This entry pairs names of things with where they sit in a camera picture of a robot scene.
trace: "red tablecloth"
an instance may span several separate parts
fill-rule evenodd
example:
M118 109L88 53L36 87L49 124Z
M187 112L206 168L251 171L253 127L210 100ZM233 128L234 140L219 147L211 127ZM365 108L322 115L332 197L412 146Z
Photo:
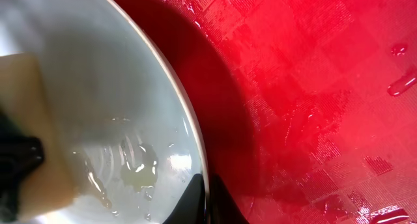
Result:
M250 223L417 221L417 0L115 0Z

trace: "wet plate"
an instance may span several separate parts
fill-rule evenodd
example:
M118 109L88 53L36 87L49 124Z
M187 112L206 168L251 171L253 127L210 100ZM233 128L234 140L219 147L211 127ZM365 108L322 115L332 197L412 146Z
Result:
M0 0L0 55L19 52L39 58L80 193L38 220L163 223L205 159L150 40L112 0Z

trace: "plate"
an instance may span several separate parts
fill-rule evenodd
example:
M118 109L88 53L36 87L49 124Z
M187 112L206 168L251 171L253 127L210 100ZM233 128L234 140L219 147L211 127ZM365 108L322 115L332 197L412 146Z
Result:
M163 223L205 152L188 97L143 31L112 0L0 0L0 55L35 53L72 206L42 223Z

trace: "checkered tablecloth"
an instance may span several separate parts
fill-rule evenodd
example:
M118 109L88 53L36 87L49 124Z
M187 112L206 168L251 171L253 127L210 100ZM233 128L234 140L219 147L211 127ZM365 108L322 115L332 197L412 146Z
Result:
M417 221L417 0L115 1L250 223Z

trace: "beige sponge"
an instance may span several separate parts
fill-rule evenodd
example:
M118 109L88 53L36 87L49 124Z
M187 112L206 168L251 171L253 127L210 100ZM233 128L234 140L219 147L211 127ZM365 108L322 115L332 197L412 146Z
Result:
M44 163L20 185L19 220L71 204L74 182L58 145L34 55L0 57L0 108L26 136L39 138L44 147Z

